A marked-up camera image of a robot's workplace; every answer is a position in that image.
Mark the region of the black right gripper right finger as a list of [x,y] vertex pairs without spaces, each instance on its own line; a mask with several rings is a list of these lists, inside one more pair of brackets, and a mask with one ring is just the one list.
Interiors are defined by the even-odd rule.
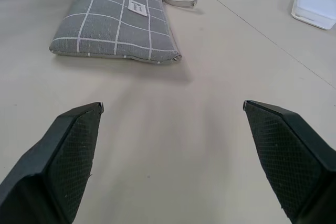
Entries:
[[296,112],[243,104],[260,164],[292,224],[336,224],[336,150]]

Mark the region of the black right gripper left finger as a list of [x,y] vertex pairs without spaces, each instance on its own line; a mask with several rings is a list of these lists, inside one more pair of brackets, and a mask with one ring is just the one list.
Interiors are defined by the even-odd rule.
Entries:
[[0,224],[72,224],[91,169],[102,102],[53,121],[0,183]]

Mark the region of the grey checked fabric pouch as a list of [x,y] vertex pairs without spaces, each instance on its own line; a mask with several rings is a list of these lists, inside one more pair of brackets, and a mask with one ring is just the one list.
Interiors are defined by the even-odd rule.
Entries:
[[49,49],[60,56],[178,62],[164,5],[193,8],[197,1],[73,0]]

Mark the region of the white plastic tray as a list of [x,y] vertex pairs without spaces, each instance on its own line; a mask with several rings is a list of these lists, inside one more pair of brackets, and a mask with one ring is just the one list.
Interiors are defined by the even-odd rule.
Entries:
[[314,27],[330,30],[336,24],[336,3],[332,0],[294,0],[291,15]]

